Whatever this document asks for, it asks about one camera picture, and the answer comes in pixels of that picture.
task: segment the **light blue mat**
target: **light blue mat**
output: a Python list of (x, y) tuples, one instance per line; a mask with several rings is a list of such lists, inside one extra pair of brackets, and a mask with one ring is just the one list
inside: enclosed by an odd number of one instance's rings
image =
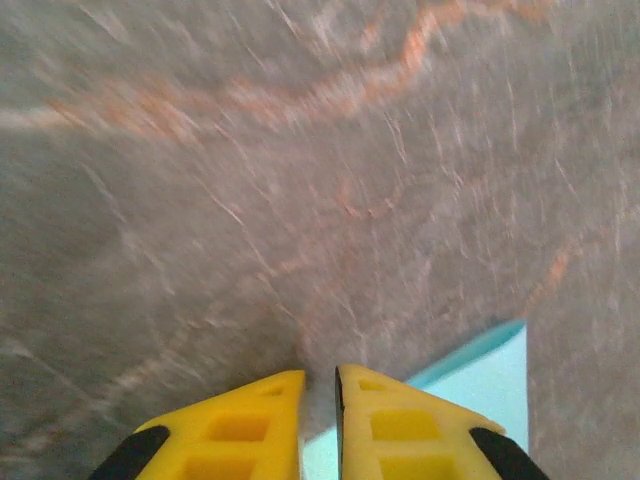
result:
[[(499, 423), (510, 438), (528, 451), (524, 321), (514, 320), (489, 330), (407, 383)], [(307, 442), (303, 464), (305, 480), (338, 480), (335, 428)]]

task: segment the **gray marble floor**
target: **gray marble floor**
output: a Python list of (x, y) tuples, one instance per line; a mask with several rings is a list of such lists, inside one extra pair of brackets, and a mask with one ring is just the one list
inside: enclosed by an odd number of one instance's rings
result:
[(637, 0), (0, 0), (0, 477), (530, 320), (532, 455), (640, 471)]

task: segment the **light blue object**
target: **light blue object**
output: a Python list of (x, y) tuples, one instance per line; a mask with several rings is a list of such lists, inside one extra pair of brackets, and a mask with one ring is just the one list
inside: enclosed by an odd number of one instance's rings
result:
[[(476, 337), (409, 379), (409, 385), (499, 423), (529, 448), (527, 325), (514, 320)], [(338, 444), (332, 428), (307, 442), (305, 480), (338, 480)]]

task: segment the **yellow plastic part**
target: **yellow plastic part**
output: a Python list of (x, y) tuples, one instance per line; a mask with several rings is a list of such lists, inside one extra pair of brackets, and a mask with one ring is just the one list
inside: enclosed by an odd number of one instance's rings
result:
[(367, 368), (338, 371), (342, 480), (500, 480), (469, 434), (500, 425)]
[(136, 480), (299, 480), (303, 371), (286, 371), (156, 417), (171, 434)]

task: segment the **gray stone surface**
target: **gray stone surface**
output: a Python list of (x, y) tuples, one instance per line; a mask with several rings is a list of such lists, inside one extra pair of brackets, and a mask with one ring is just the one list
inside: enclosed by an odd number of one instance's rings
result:
[(640, 471), (636, 0), (1, 0), (0, 476), (530, 319), (532, 454)]

